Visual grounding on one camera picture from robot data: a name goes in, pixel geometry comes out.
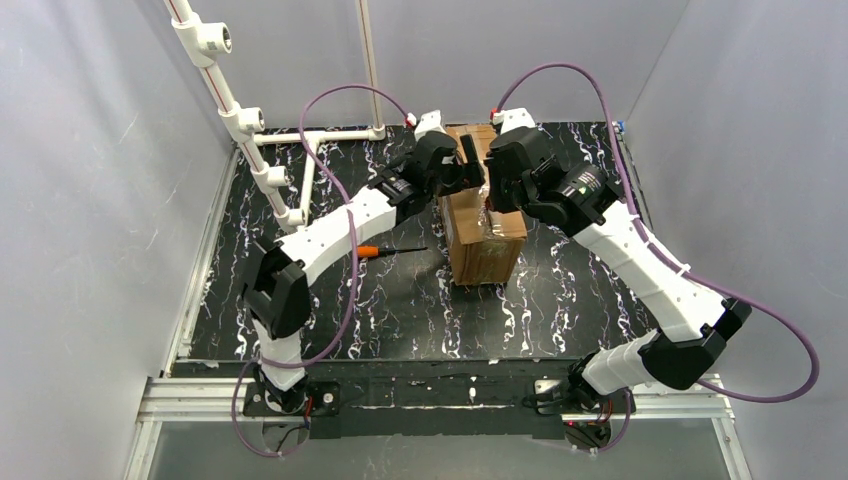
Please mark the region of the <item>brown cardboard express box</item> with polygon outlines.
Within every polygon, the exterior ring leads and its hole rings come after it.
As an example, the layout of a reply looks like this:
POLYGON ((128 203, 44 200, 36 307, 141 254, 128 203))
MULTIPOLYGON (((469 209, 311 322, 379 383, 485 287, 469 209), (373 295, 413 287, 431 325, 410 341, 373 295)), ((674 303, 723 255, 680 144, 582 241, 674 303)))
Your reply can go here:
POLYGON ((489 210, 488 194, 484 183, 438 200, 452 280, 458 286, 508 282, 527 239, 522 213, 489 210))

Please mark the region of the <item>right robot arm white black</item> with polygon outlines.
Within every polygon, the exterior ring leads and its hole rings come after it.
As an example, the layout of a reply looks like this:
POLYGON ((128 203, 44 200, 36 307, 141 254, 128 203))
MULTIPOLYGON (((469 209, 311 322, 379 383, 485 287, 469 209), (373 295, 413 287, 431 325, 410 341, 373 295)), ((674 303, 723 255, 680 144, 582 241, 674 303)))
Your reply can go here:
POLYGON ((651 382, 686 390, 751 315, 747 303, 663 264, 652 251, 657 241, 639 236, 642 223, 629 212, 622 188, 590 163, 567 167, 537 129, 497 135, 484 163, 493 210, 520 210, 597 255, 658 323, 653 332, 580 361, 569 373, 571 390, 587 398, 651 382))

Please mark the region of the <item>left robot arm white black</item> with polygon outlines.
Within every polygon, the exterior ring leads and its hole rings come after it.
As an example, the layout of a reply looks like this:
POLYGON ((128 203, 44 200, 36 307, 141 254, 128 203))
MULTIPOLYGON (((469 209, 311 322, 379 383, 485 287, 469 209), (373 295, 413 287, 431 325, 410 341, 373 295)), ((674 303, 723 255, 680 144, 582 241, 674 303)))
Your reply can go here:
POLYGON ((359 244, 421 213, 434 199, 482 186, 475 157, 464 157, 455 139, 431 131, 391 161, 351 201, 302 231, 251 246, 241 300, 256 328, 261 358, 253 370, 252 399, 283 414, 307 404, 300 330, 312 314, 310 288, 320 275, 359 244))

